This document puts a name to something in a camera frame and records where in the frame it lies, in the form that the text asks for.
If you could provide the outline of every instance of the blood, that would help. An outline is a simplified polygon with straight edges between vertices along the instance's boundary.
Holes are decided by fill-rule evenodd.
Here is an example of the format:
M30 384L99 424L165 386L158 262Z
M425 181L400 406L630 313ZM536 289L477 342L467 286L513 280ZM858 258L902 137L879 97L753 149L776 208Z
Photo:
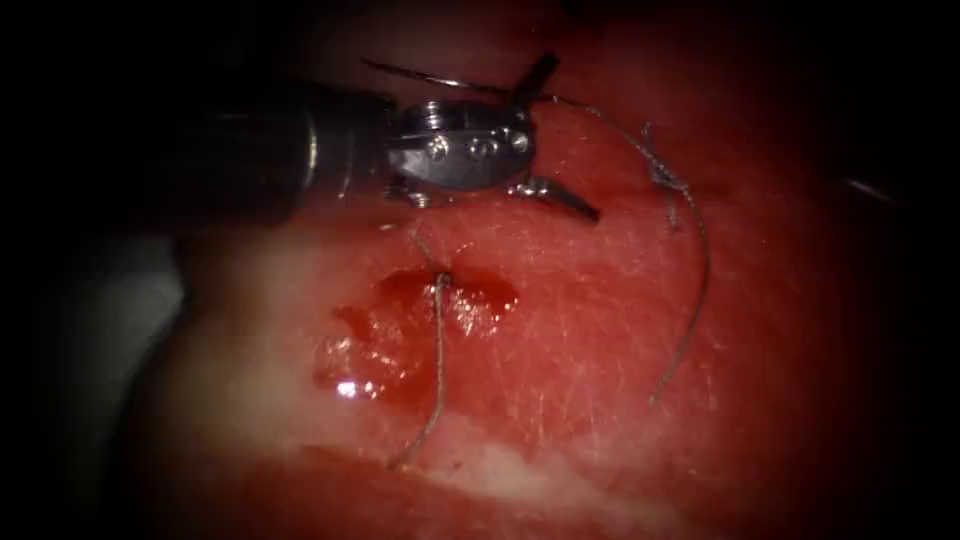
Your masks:
M454 264L441 291L445 339L455 345L496 333L517 307L519 293L495 273ZM350 335L336 338L314 370L318 390L340 398L379 400L419 410L436 383L437 270L389 273L362 306L338 306L331 315Z

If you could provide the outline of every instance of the metal screw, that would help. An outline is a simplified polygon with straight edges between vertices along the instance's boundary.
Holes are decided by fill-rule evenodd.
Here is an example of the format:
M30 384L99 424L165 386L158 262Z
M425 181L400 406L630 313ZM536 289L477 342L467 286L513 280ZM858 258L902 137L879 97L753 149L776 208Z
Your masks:
M407 193L407 200L413 205L414 208L429 208L430 207L430 197L426 193L420 193L419 191L412 191Z
M497 141L490 139L473 139L470 141L470 157L483 159L497 153Z
M450 141L442 135L437 135L427 143L427 155L434 161L443 161L449 151Z
M527 137L526 133L518 131L513 134L513 137L510 137L510 146L512 146L518 154L522 154L530 147L530 138Z

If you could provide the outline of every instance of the surgical suture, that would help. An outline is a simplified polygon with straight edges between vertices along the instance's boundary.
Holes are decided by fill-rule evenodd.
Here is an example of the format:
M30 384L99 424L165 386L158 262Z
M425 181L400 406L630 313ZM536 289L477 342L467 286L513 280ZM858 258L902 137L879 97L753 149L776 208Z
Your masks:
M462 88L466 90L475 90L480 92L487 92L493 94L499 94L502 96L510 96L513 91L498 88L496 86L489 86L483 84L477 84L472 82L460 81L456 79L451 79L447 77L439 77L437 75L432 75L430 73L415 71L407 68L402 68L398 66L393 66L389 64L383 64L380 62L374 62L372 60L362 59L362 61L374 69L378 69L393 75L399 75L401 77L406 77L409 79L415 79L419 81L424 81L432 84L438 84L443 86L450 86L454 88ZM703 270L702 276L700 279L700 285L697 291L697 296L694 300L693 307L691 309L690 317L687 321L684 331L681 333L680 338L677 342L676 348L674 349L673 354L670 356L669 361L667 362L666 369L663 371L663 374L657 380L654 389L651 391L648 398L649 405L655 405L659 401L661 394L663 393L664 388L673 378L674 373L677 370L677 367L680 364L680 361L683 358L684 353L686 352L687 347L690 344L690 341L693 337L694 330L696 329L697 322L700 319L700 314L703 311L703 306L706 301L707 289L709 285L710 271L711 271L711 258L710 258L710 242L707 235L707 226L704 221L703 214L700 211L699 205L696 204L691 193L690 187L683 181L681 181L676 174L671 171L666 164L660 159L659 156L654 152L653 147L650 142L650 124L645 122L640 130L642 141L637 140L626 128L609 118L604 114L600 109L593 105L569 99L563 96L556 94L548 93L538 93L536 95L525 95L523 98L526 102L531 101L547 101L555 104L567 105L576 109L585 111L602 122L606 123L609 127L613 128L617 133L619 133L631 146L637 149L644 158L646 158L649 167L650 167L650 179L651 181L658 186L669 189L680 193L684 201L686 201L687 206L690 208L690 211L693 213L694 220L697 224L697 229L700 236L701 245L703 247ZM588 204L580 200L578 197L570 193L570 197L566 197L563 191L554 189L551 193L549 186L546 180L543 180L540 185L537 185L535 179L528 179L524 182L516 184L509 188L508 192L514 195L523 195L523 196L534 196L538 200L545 201L556 201L557 195L560 194L561 202L564 205L570 206L570 202L573 201L573 207L583 215L595 220L596 217L592 215L591 210L593 210ZM672 200L668 196L668 209L667 209L667 218L668 222L671 225L671 228L677 227L677 221L675 217L675 209L672 208Z
M410 231L410 237L413 239L414 243L417 245L417 248L420 249L424 256L427 258L427 262L433 266L437 267L437 262L430 254L430 250L427 249L426 244L423 240L417 235L416 231ZM433 293L433 318L435 322L434 327L434 347L436 355L436 397L434 398L433 410L430 412L430 416L427 418L426 423L420 429L420 433L410 441L403 450L401 450L397 455L390 459L387 462L387 470L394 470L400 465L406 463L410 456L423 444L423 441L430 436L430 433L433 431L434 427L437 425L437 421L440 420L440 415L443 414L444 400L446 398L446 380L444 373L444 344L443 344L443 302L444 302L444 293L446 289L450 287L453 282L453 277L450 272L446 270L440 270L434 275L433 285L431 290Z

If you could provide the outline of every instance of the dark background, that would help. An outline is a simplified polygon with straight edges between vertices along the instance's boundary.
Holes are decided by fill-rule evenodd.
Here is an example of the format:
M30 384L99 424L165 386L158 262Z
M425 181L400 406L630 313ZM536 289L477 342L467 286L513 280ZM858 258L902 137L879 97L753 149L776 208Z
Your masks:
M653 17L660 10L679 9L678 5L642 2L625 9L596 1L558 2L571 20L583 24L607 17ZM353 11L373 9L351 6ZM23 262L24 276L13 296L20 302L17 293L24 293L22 302L28 309L26 331L11 338L12 343L26 344L26 366L13 365L14 388L9 394L11 414L19 420L14 425L24 422L11 438L15 451L10 465L15 476L24 476L23 487L16 490L24 511L17 514L30 524L31 535L48 529L83 534L95 523L94 516L86 515L69 495L70 468L75 464L65 459L70 450L64 448L63 434L82 426L73 424L70 411L76 404L54 381L72 381L73 370L82 369L82 364L67 365L65 359L83 361L76 345L82 336L57 327L64 300L76 296L78 283L88 279L91 268L129 262L120 253L124 247L89 230L98 216L109 215L112 204L93 189L97 171L112 166L124 141L135 137L131 118L149 122L152 103L163 100L166 85L211 65L269 69L291 46L292 29L309 19L305 13L336 17L345 9L289 1L175 1L85 6L77 13L51 9L54 13L41 15L37 32L29 38L31 45L24 50L47 51L29 62L34 70L30 77L43 81L38 95L52 113L49 128L57 151L35 164L54 174L21 183L27 196L40 203L26 211L41 216L42 226L31 226L26 233L14 231L19 240L26 240L17 247L22 250L16 259ZM827 176L869 179L904 203L886 214L873 246L890 252L890 267L877 268L886 276L889 297L878 304L890 310L890 328L895 329L877 336L888 341L892 351L892 360L883 359L878 370L888 373L891 387L899 391L891 400L903 404L890 421L907 426L902 440L891 442L902 447L902 458L897 469L889 471L891 489L883 495L896 494L896 500L876 501L864 493L863 500L851 501L851 522L841 524L849 533L841 536L892 531L926 536L939 497L936 484L949 482L937 481L942 473L934 472L938 462L928 454L927 438L933 418L949 410L929 398L931 381L939 373L933 367L939 364L932 360L928 326L933 318L928 302L933 281L928 272L938 236L930 234L936 229L929 217L933 207L929 199L931 193L937 198L931 186L947 180L934 181L920 171L931 153L929 141L936 138L930 125L936 123L932 120L938 118L942 103L934 82L939 70L930 67L943 65L938 59L943 49L930 39L937 34L930 21L938 14L920 6L872 4L865 9L852 3L721 2L710 7L686 3L683 9L709 13L718 24L762 29L769 40L767 52L802 69L833 119L833 129L824 134L835 148L825 164ZM852 214L851 219L858 217ZM136 264L162 264L156 258L148 254L146 262L138 259ZM882 508L882 515L870 512L874 507Z

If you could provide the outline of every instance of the metal jaw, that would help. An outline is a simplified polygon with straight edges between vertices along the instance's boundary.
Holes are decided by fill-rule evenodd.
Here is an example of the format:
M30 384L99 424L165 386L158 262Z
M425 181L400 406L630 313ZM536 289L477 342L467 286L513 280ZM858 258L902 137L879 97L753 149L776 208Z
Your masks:
M411 76L402 68L367 64ZM554 181L530 175L536 155L530 106L556 65L553 55L541 57L507 95L505 105L428 101L404 111L386 141L394 175L387 197L416 208L435 208L500 190L564 206L597 222L600 212L586 201Z

